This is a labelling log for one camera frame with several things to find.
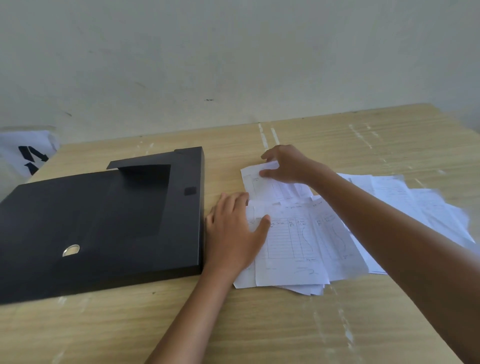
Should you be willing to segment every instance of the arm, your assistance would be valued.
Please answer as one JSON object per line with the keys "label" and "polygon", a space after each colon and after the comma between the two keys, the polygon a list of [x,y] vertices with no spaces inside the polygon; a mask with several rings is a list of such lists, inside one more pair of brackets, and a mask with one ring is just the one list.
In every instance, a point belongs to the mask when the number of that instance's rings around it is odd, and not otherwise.
{"label": "arm", "polygon": [[344,180],[293,146],[262,156],[261,176],[305,183],[340,216],[465,363],[480,362],[480,260],[443,235]]}
{"label": "arm", "polygon": [[270,217],[249,232],[247,193],[222,194],[205,219],[205,266],[195,289],[148,357],[147,364],[200,363],[218,312],[235,278],[265,242]]}

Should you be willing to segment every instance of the right hand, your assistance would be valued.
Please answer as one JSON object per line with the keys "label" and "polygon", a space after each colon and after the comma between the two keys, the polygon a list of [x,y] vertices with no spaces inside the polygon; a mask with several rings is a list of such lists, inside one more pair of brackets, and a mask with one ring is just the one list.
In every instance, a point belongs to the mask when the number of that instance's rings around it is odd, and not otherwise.
{"label": "right hand", "polygon": [[261,170],[260,176],[285,183],[307,183],[308,173],[316,163],[292,145],[275,146],[263,153],[262,159],[267,162],[277,160],[280,167],[276,170]]}

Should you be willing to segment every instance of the table surface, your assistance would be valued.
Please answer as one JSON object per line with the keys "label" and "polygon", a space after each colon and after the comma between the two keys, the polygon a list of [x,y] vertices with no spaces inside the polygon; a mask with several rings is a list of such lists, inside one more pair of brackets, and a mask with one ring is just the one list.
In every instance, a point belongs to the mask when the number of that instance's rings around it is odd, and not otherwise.
{"label": "table surface", "polygon": [[[275,134],[337,172],[404,174],[409,187],[440,189],[446,201],[469,212],[470,232],[480,241],[480,135],[429,104],[64,145],[31,182],[203,146],[208,211],[220,192],[243,191],[240,169],[261,163]],[[143,362],[197,279],[0,306],[0,362]],[[266,361],[459,362],[400,288],[377,275],[335,282],[319,297],[273,287],[233,289],[205,362]]]}

